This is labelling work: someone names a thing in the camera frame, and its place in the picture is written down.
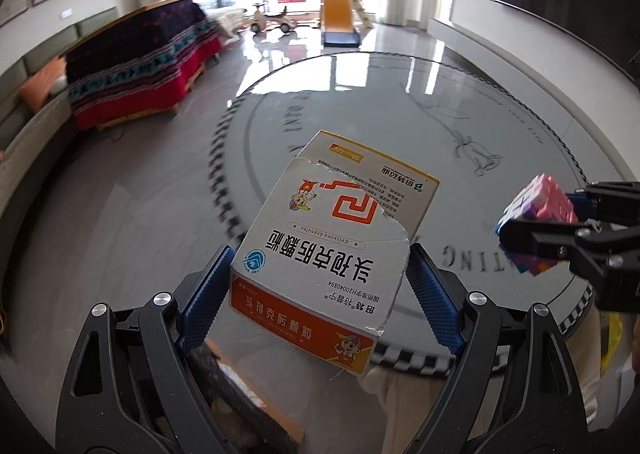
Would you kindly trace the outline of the colourful puzzle cube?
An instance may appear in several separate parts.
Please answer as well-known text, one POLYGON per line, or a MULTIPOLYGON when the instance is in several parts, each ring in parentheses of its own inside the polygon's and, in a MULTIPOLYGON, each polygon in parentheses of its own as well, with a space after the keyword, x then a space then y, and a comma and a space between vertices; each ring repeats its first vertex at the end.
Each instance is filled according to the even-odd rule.
MULTIPOLYGON (((503 210, 496 224, 495 233, 499 234, 508 221, 518 218, 533 222, 578 222, 573 203, 555 180, 546 174, 534 177, 514 197, 503 210)), ((536 256, 508 252, 502 243, 499 246, 520 273, 528 272, 536 277, 558 263, 555 259, 540 259, 536 256)))

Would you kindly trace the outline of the orange white medicine box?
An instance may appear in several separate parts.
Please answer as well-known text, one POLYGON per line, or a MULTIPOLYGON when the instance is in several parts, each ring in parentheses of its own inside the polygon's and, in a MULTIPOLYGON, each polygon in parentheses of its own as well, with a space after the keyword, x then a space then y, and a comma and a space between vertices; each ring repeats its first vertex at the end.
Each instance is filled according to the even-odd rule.
POLYGON ((231 308, 362 373, 438 187, 399 159, 318 131, 285 167, 235 253, 231 308))

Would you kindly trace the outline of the yellow sponge brush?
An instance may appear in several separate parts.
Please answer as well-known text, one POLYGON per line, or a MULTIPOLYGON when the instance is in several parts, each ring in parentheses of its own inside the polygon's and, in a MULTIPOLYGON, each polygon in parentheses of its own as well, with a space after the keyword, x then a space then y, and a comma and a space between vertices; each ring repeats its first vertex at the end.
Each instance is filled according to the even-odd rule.
POLYGON ((600 313, 601 362, 600 374, 604 375, 614 359, 623 338, 623 321, 617 312, 600 313))

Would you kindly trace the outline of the brown cardboard box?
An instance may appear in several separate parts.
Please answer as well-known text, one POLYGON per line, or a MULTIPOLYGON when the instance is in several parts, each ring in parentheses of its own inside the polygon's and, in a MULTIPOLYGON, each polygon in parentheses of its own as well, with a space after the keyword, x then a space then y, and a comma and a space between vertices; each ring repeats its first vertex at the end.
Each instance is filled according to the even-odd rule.
POLYGON ((214 423, 235 452, 300 452, 303 428, 250 385, 213 341, 192 350, 186 362, 214 423))

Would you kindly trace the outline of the green sofa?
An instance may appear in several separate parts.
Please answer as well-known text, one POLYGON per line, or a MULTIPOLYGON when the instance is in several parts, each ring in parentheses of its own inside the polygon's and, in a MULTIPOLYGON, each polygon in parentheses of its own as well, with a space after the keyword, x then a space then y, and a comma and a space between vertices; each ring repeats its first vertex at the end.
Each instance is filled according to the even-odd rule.
POLYGON ((62 53, 119 18, 111 7, 43 40, 1 74, 1 244, 9 245, 55 161, 54 138, 72 117, 62 53))

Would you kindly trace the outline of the orange cushion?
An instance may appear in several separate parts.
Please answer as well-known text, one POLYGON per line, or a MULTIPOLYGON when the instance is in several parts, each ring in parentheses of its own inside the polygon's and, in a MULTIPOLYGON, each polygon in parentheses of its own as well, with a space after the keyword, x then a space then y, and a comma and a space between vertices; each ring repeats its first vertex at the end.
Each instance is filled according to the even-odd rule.
POLYGON ((29 77, 18 91, 18 96, 29 111, 36 114, 66 86, 66 59, 56 57, 29 77))

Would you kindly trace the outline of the red patterned blanket bed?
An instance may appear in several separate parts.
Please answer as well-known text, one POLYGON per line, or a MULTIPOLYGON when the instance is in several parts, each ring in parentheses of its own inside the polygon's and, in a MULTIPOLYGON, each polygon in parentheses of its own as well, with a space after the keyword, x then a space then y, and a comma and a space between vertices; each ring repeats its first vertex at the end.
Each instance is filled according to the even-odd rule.
POLYGON ((172 110, 221 49, 217 28, 194 0, 164 0, 105 25, 65 54, 76 126, 172 110))

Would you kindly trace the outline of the orange children slide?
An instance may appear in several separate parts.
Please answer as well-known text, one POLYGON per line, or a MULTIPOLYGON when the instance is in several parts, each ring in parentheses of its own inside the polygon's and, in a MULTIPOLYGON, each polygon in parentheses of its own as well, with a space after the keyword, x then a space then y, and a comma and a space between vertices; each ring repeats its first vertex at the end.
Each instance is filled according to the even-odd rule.
POLYGON ((361 0, 320 0, 320 31, 324 47, 358 48, 362 32, 373 28, 361 0))

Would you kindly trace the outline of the white ride-on toy car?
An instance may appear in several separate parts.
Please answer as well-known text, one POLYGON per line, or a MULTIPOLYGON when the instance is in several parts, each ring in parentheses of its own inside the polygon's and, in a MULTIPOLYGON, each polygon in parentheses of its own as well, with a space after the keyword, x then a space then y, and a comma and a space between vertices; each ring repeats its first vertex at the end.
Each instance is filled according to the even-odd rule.
POLYGON ((284 7, 278 14, 266 14, 264 7, 264 4, 256 3, 253 17, 248 22, 248 27, 254 34, 272 28, 279 28, 283 34, 288 34, 297 28, 297 21, 288 14, 288 7, 284 7))

